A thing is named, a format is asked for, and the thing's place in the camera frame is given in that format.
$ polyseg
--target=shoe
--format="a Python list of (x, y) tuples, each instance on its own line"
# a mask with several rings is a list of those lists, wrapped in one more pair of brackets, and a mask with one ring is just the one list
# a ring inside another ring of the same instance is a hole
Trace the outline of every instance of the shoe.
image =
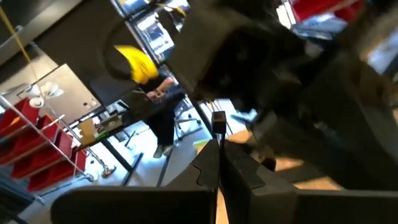
[(173, 145), (170, 145), (170, 146), (164, 146), (164, 148), (163, 148), (163, 155), (165, 155), (165, 156), (169, 156), (170, 155), (170, 153), (172, 152), (172, 150), (173, 150)]
[(163, 146), (157, 146), (156, 151), (154, 153), (154, 158), (158, 159), (162, 157), (162, 152), (163, 152)]

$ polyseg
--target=yellow hard hat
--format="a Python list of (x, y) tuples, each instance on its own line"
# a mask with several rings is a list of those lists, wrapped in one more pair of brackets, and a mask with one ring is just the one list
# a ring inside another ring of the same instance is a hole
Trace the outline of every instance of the yellow hard hat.
[(159, 76), (156, 65), (144, 52), (129, 45), (114, 46), (128, 61), (131, 67), (131, 79), (145, 84), (149, 79)]

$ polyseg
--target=hand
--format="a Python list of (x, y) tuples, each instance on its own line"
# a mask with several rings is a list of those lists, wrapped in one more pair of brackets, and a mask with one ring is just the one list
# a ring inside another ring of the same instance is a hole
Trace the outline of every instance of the hand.
[(147, 93), (147, 96), (149, 99), (154, 100), (156, 99), (156, 92), (155, 91), (150, 91)]

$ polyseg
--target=black pants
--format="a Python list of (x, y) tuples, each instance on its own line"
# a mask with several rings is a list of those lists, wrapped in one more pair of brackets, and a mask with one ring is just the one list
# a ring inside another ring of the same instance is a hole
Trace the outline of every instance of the black pants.
[(157, 144), (169, 146), (174, 143), (174, 107), (153, 115), (145, 122), (157, 137)]

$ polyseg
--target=black fabric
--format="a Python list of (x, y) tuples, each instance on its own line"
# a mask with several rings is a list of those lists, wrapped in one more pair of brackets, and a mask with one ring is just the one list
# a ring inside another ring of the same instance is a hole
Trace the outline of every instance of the black fabric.
[[(144, 85), (140, 84), (139, 87), (148, 93), (155, 90), (166, 78), (167, 75), (160, 73), (157, 78), (149, 80)], [(174, 106), (168, 106), (145, 121), (156, 135), (158, 145), (169, 146), (174, 142), (174, 108)]]

